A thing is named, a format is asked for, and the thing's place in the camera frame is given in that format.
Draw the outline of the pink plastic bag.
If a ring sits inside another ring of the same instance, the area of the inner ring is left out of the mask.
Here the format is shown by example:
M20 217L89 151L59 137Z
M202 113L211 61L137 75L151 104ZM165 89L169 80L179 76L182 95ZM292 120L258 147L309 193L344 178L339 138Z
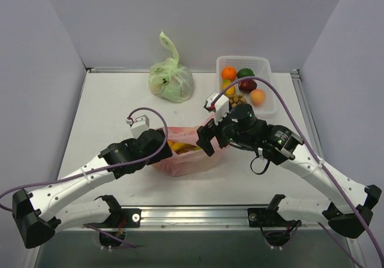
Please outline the pink plastic bag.
M172 142L188 143L197 146L197 129L198 127L168 127L167 141L170 140ZM221 149L219 145L213 156L207 156L202 149L179 155L172 151L173 156L153 164L152 167L172 177L201 173L219 165L225 151L226 150Z

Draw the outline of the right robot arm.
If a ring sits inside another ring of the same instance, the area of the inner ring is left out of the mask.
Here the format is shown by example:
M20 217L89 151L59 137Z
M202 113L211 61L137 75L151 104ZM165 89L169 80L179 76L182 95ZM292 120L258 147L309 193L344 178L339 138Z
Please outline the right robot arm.
M216 103L214 112L214 135L220 147L252 151L268 164L296 174L325 196L324 200L311 200L275 195L266 210L270 224L318 222L351 239L367 230L380 188L351 180L317 156L302 136L256 118L249 104L231 108L228 103Z

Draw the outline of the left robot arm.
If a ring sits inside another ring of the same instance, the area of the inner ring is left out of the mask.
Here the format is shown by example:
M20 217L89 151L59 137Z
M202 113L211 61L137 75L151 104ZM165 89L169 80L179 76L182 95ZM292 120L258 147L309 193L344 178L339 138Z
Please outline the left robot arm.
M112 195L74 204L89 191L133 174L147 165L173 155L165 143L166 132L147 129L136 138L112 143L87 164L53 184L13 194L12 216L27 249L38 247L59 231L83 224L117 227L125 220L124 211Z

